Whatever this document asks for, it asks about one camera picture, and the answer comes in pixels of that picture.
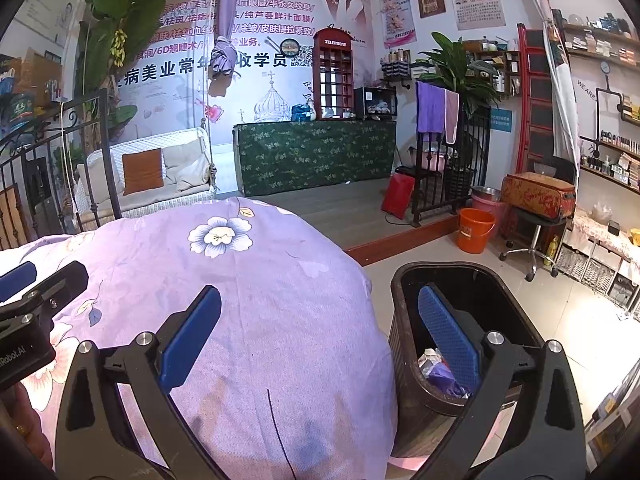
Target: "pink tablecloth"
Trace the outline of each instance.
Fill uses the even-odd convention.
[[[640,247],[631,243],[628,233],[620,231],[620,235],[615,236],[607,231],[606,225],[599,224],[586,211],[578,208],[575,210],[573,229],[572,244],[585,242],[588,238],[599,241],[604,248],[630,262],[629,277],[633,282],[640,283]]]

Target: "green floral cabinet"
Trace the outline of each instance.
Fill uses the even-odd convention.
[[[330,186],[391,174],[393,121],[252,123],[234,127],[245,196]]]

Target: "brown cushion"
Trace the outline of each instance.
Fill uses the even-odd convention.
[[[125,195],[164,186],[160,148],[148,152],[124,153],[122,169]]]

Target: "purple floral blanket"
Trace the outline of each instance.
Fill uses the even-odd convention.
[[[89,284],[54,318],[56,359],[23,383],[52,446],[76,348],[128,344],[185,309],[204,285],[222,316],[171,395],[232,480],[383,479],[396,432],[393,365],[370,283],[340,248],[292,213],[233,198],[42,238],[0,255],[38,280],[78,260]],[[128,386],[122,397],[145,455],[164,463]]]

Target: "rolling stool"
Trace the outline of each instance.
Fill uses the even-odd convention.
[[[536,226],[536,232],[533,235],[533,239],[531,240],[531,244],[529,247],[525,249],[511,249],[513,247],[513,242],[511,240],[507,241],[507,247],[511,249],[510,251],[506,251],[505,253],[500,253],[500,261],[503,262],[507,259],[509,254],[515,253],[529,253],[531,255],[531,272],[528,272],[525,276],[525,280],[528,282],[532,282],[533,278],[536,277],[536,271],[538,270],[538,262],[536,260],[536,256],[540,256],[543,260],[551,263],[551,277],[555,278],[558,276],[558,269],[556,269],[556,263],[549,258],[545,253],[536,250],[536,244],[538,243],[538,237],[540,236],[540,229],[543,227],[555,227],[557,225],[562,225],[566,223],[566,218],[563,218],[561,221],[553,221],[548,220],[542,216],[536,215],[534,213],[530,213],[529,211],[525,211],[524,209],[520,209],[519,207],[513,207],[514,211],[518,216],[520,216],[523,220],[527,222],[531,222]]]

